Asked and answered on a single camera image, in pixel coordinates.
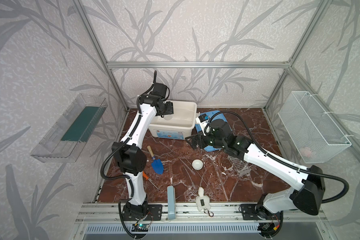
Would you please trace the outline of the white plastic storage bin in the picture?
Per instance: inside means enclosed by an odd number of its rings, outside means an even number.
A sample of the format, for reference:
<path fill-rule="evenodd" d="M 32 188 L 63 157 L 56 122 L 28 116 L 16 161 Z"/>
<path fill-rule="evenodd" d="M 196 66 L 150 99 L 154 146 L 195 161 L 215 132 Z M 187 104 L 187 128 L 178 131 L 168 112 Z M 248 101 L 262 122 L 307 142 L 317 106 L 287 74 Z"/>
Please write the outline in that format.
<path fill-rule="evenodd" d="M 149 125 L 153 137 L 184 140 L 192 135 L 197 117 L 197 104 L 194 102 L 173 101 L 174 113 L 154 117 Z"/>

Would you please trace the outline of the clear test tube rack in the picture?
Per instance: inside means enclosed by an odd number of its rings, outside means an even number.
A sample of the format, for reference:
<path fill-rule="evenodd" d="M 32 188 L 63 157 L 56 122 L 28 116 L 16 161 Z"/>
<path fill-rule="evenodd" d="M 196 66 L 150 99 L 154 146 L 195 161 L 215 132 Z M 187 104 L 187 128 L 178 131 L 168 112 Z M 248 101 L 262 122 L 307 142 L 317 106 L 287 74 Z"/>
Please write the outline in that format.
<path fill-rule="evenodd" d="M 230 156 L 228 157 L 228 160 L 231 163 L 230 170 L 240 178 L 248 175 L 252 170 L 250 164 L 243 160 Z"/>

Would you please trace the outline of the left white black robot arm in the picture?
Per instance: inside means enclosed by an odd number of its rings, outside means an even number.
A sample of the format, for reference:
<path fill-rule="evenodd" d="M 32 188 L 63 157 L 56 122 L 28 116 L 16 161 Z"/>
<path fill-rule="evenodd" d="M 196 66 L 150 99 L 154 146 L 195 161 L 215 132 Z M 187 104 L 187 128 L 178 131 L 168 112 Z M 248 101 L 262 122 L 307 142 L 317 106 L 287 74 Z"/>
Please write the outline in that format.
<path fill-rule="evenodd" d="M 145 216 L 148 214 L 147 194 L 144 189 L 143 171 L 147 156 L 142 150 L 145 134 L 156 116 L 174 113 L 173 104 L 168 102 L 169 88 L 161 83 L 152 86 L 137 98 L 137 114 L 120 142 L 112 145 L 111 154 L 101 166 L 100 175 L 104 180 L 126 179 L 129 198 L 126 200 L 125 212 Z M 110 160 L 115 159 L 120 176 L 107 176 L 105 168 Z"/>

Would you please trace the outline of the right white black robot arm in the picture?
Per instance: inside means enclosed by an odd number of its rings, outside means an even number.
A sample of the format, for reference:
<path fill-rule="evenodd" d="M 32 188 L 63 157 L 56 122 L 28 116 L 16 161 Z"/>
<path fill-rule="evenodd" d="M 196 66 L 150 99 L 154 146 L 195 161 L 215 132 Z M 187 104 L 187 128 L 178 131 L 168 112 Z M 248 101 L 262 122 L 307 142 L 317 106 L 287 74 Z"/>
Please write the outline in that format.
<path fill-rule="evenodd" d="M 235 136 L 227 122 L 217 119 L 207 124 L 207 132 L 199 132 L 186 138 L 186 142 L 195 149 L 211 146 L 222 149 L 227 155 L 241 161 L 256 165 L 275 175 L 290 188 L 274 194 L 264 194 L 256 206 L 257 215 L 266 218 L 286 210 L 300 210 L 316 216 L 321 204 L 334 202 L 349 191 L 349 183 L 340 177 L 324 174 L 312 165 L 307 168 L 281 158 L 264 148 L 256 141 L 245 136 Z M 343 184 L 337 195 L 324 199 L 325 179 Z"/>

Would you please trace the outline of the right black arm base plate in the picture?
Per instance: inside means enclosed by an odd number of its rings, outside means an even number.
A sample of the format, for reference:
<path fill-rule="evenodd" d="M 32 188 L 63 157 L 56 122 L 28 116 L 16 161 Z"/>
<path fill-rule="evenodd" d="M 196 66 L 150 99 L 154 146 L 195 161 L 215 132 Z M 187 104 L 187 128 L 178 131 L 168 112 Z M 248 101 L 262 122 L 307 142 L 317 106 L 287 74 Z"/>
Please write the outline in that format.
<path fill-rule="evenodd" d="M 257 204 L 241 204 L 239 212 L 242 214 L 243 220 L 267 220 L 267 216 L 261 216 L 256 209 Z"/>

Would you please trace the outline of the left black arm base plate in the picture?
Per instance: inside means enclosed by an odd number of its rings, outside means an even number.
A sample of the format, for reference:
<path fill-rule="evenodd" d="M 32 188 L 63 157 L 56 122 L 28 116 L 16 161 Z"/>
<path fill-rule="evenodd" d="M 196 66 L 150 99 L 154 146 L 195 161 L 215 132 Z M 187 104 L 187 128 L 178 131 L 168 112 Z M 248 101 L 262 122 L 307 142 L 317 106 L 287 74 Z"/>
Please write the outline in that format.
<path fill-rule="evenodd" d="M 121 214 L 124 221 L 160 221 L 163 213 L 163 205 L 144 203 L 143 205 L 132 205 L 127 203 L 123 206 Z"/>

